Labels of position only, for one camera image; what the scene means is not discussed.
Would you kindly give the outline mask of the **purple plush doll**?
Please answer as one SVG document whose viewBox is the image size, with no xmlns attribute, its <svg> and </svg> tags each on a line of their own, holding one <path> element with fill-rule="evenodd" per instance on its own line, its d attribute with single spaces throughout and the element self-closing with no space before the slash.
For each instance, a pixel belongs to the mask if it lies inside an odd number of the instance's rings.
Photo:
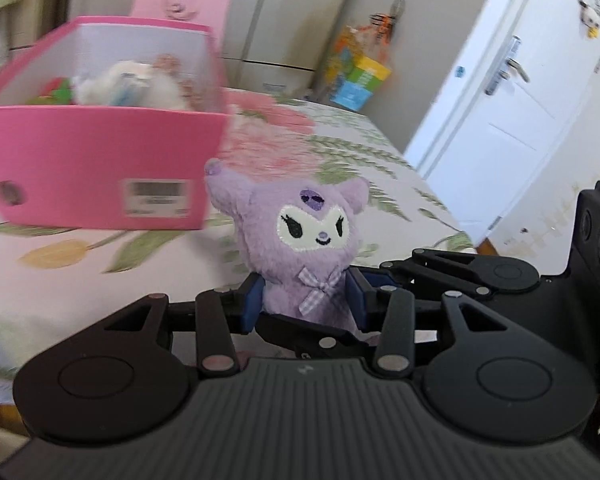
<svg viewBox="0 0 600 480">
<path fill-rule="evenodd" d="M 204 166 L 204 180 L 213 207 L 234 221 L 245 264 L 264 279 L 262 310 L 353 332 L 344 274 L 362 246 L 356 216 L 370 184 L 258 183 L 217 159 Z"/>
</svg>

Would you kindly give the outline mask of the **pink floral scrunchie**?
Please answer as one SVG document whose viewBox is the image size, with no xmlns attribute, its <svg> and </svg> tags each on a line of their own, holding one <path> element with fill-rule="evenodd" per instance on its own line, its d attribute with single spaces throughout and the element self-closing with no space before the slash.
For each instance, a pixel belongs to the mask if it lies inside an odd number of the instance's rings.
<svg viewBox="0 0 600 480">
<path fill-rule="evenodd" d="M 189 110 L 202 110 L 204 106 L 202 92 L 192 78 L 185 77 L 181 60 L 177 56 L 169 53 L 159 54 L 155 59 L 154 67 L 156 70 L 162 70 L 174 80 L 186 108 Z"/>
</svg>

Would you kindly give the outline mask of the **white brown plush cat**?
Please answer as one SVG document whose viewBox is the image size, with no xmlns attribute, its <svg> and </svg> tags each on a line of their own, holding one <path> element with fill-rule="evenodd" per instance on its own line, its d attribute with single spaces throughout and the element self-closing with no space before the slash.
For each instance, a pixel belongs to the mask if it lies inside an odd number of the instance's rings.
<svg viewBox="0 0 600 480">
<path fill-rule="evenodd" d="M 96 77 L 71 79 L 73 102 L 78 105 L 188 110 L 178 81 L 165 70 L 146 63 L 117 62 Z"/>
</svg>

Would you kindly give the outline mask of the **pink fuzzy strawberry plush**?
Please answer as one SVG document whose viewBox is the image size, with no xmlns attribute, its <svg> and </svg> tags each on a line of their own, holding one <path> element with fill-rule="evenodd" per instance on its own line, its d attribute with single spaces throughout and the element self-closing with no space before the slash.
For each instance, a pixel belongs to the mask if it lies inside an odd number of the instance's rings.
<svg viewBox="0 0 600 480">
<path fill-rule="evenodd" d="M 27 105 L 71 105 L 73 94 L 71 80 L 57 77 L 49 81 L 37 96 L 27 100 Z"/>
</svg>

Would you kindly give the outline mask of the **white door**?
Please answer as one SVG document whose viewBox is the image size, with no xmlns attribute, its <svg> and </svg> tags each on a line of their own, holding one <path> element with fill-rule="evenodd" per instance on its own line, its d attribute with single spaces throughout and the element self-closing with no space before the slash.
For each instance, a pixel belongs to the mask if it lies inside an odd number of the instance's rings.
<svg viewBox="0 0 600 480">
<path fill-rule="evenodd" d="M 600 0 L 583 0 L 600 14 Z M 600 34 L 588 38 L 579 0 L 517 0 L 436 135 L 406 157 L 475 244 L 565 269 L 579 193 L 600 180 Z M 513 74 L 484 89 L 513 36 Z"/>
</svg>

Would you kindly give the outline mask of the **floral tablecloth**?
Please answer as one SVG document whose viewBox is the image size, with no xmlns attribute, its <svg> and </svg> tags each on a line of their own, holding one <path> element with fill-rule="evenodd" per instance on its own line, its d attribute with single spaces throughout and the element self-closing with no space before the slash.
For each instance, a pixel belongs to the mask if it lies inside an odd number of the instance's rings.
<svg viewBox="0 0 600 480">
<path fill-rule="evenodd" d="M 300 100 L 235 91 L 221 159 L 263 182 L 360 176 L 370 202 L 358 217 L 356 263 L 402 260 L 416 248 L 474 245 L 442 201 L 364 116 Z M 248 269 L 232 220 L 215 210 L 198 231 L 94 231 L 18 226 L 0 216 L 0 404 L 38 352 L 151 292 L 175 301 L 236 287 Z"/>
</svg>

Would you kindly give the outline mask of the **pink storage box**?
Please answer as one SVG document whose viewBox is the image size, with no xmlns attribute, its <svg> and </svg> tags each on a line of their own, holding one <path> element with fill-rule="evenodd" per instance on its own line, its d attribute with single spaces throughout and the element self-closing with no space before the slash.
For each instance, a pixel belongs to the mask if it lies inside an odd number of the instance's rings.
<svg viewBox="0 0 600 480">
<path fill-rule="evenodd" d="M 199 110 L 33 103 L 57 77 L 163 53 L 198 84 Z M 230 121 L 223 87 L 208 26 L 81 16 L 58 27 L 0 71 L 0 214 L 25 226 L 199 229 L 204 164 Z"/>
</svg>

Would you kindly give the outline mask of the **colourful paper gift bag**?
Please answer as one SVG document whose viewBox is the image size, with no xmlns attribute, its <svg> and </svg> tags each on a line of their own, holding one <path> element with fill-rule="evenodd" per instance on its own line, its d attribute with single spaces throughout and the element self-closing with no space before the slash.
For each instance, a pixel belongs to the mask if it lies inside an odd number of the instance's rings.
<svg viewBox="0 0 600 480">
<path fill-rule="evenodd" d="M 343 27 L 327 58 L 324 81 L 332 104 L 359 112 L 391 74 L 382 27 Z"/>
</svg>

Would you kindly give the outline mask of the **grey wardrobe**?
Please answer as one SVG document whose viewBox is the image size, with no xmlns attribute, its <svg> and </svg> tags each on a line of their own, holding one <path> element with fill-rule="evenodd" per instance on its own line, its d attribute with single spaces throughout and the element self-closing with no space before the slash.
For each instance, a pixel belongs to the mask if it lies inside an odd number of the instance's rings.
<svg viewBox="0 0 600 480">
<path fill-rule="evenodd" d="M 230 0 L 221 55 L 231 86 L 326 98 L 322 69 L 346 26 L 366 24 L 394 0 Z M 390 75 L 362 111 L 400 151 L 435 133 L 480 63 L 510 0 L 403 0 Z"/>
</svg>

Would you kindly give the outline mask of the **wall plush hanger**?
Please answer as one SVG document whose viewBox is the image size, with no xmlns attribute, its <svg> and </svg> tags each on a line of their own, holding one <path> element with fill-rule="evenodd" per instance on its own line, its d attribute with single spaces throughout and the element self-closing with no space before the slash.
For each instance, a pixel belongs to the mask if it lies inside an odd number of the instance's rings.
<svg viewBox="0 0 600 480">
<path fill-rule="evenodd" d="M 600 14 L 587 2 L 579 0 L 580 20 L 588 31 L 588 38 L 595 39 L 600 34 Z"/>
</svg>

